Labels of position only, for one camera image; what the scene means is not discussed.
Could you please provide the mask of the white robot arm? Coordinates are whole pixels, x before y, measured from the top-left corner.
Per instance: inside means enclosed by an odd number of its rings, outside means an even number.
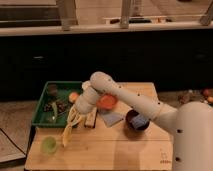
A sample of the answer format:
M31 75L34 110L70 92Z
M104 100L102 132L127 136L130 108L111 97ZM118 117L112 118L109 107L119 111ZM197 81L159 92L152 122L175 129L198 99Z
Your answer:
M114 95L173 135L172 171L213 171L213 107L193 101L174 108L134 93L97 71L71 107L67 121L73 114L91 112L102 94Z

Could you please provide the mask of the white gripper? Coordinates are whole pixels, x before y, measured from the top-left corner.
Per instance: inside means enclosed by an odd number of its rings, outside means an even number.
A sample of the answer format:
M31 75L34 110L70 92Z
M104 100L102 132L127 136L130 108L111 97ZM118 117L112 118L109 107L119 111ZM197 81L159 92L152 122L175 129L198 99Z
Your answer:
M90 104L82 95L80 95L77 98L75 105L73 105L70 108L70 111L69 111L69 114L68 114L68 117L67 117L67 124L71 125L72 127L76 126L81 121L86 119L86 115L81 115L81 114L88 114L93 110L93 108L94 108L94 104Z

